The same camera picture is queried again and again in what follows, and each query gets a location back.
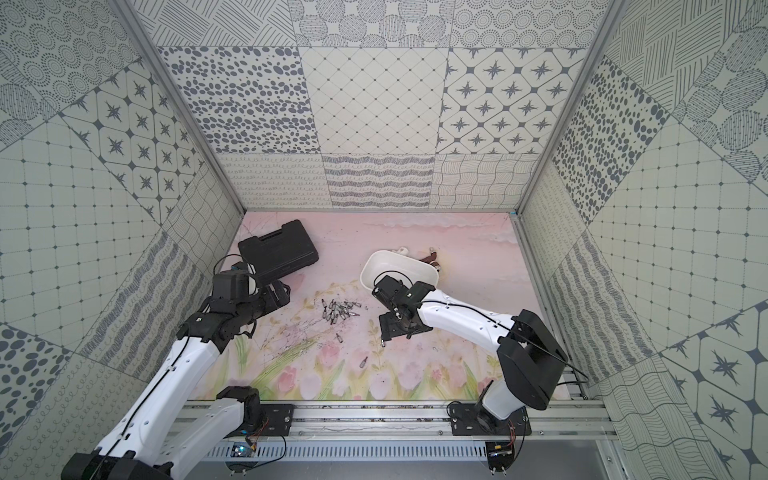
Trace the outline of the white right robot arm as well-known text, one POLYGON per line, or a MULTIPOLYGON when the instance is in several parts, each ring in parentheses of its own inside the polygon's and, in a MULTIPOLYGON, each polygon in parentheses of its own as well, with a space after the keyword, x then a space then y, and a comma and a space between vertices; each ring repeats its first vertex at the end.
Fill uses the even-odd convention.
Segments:
POLYGON ((384 343, 438 329, 497 357, 501 378, 481 394, 480 412, 485 416, 506 420, 524 407, 548 408, 568 359, 536 313, 492 312, 454 299, 431 284, 417 281, 407 286, 389 275, 375 283, 372 295, 387 308, 379 317, 384 343))

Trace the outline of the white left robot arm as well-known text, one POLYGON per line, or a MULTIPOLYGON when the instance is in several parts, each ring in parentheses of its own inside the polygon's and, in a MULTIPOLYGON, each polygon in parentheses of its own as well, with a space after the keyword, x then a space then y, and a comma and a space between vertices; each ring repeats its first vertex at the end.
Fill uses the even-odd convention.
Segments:
POLYGON ((256 322, 290 302, 281 281, 261 284, 247 270, 213 277, 212 293, 180 326, 165 361, 134 405, 90 453, 74 454, 64 479, 183 479, 221 440, 246 439, 287 423, 272 421, 259 391, 221 390, 202 417, 167 437, 195 386, 239 335, 253 336, 256 322))

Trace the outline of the white plastic storage box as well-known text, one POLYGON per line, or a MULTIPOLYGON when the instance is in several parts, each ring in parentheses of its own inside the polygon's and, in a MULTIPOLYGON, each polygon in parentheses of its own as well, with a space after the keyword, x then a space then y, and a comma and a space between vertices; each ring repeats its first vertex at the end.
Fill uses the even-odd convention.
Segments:
POLYGON ((364 288, 372 291, 377 281, 387 275, 402 281, 406 286, 418 281, 432 286, 439 283, 439 272, 429 263, 389 250, 376 251, 368 258, 359 281, 364 288))

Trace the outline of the maroon faucet valve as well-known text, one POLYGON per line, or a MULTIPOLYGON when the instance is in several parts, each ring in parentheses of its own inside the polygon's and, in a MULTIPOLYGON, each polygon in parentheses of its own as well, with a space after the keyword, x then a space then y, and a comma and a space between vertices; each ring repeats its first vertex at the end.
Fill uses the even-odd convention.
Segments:
POLYGON ((431 248, 430 253, 426 257, 422 258, 421 262, 433 266, 436 270, 440 270, 441 266, 437 261, 437 257, 437 251, 434 248, 431 248))

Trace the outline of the black plastic tool case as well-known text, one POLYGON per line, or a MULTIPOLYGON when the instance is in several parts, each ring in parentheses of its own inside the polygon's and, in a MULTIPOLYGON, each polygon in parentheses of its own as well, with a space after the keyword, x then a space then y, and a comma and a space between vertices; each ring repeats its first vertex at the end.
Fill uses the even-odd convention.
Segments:
POLYGON ((283 224, 280 229, 262 236, 252 236, 238 243, 245 263, 253 267, 259 287, 319 260, 319 253, 300 220, 283 224))

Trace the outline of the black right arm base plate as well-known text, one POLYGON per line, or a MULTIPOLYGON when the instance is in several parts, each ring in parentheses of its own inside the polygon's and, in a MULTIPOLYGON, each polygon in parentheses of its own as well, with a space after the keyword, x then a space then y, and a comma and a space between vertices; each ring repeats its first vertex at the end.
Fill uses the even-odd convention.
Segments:
POLYGON ((499 420, 481 408, 480 404, 468 404, 452 401, 446 406, 454 436, 508 436, 530 435, 530 421, 524 409, 513 412, 504 420, 499 420))

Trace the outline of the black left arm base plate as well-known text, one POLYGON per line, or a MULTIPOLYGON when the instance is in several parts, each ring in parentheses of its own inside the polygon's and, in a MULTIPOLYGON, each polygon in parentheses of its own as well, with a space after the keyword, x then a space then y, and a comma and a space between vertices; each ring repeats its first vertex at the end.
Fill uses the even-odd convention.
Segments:
POLYGON ((238 435, 283 436, 289 435, 295 406, 293 404, 255 404, 246 406, 244 419, 235 430, 238 435))

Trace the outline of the aluminium mounting rail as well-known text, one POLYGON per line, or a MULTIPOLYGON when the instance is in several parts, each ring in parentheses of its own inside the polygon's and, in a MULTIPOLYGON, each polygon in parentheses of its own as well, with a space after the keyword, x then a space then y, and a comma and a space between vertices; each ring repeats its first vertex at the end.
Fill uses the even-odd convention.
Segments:
MULTIPOLYGON (((290 440, 432 440, 451 437, 447 401, 294 401, 290 440)), ((604 404, 595 400, 550 403, 529 409, 528 440, 616 440, 604 404)))

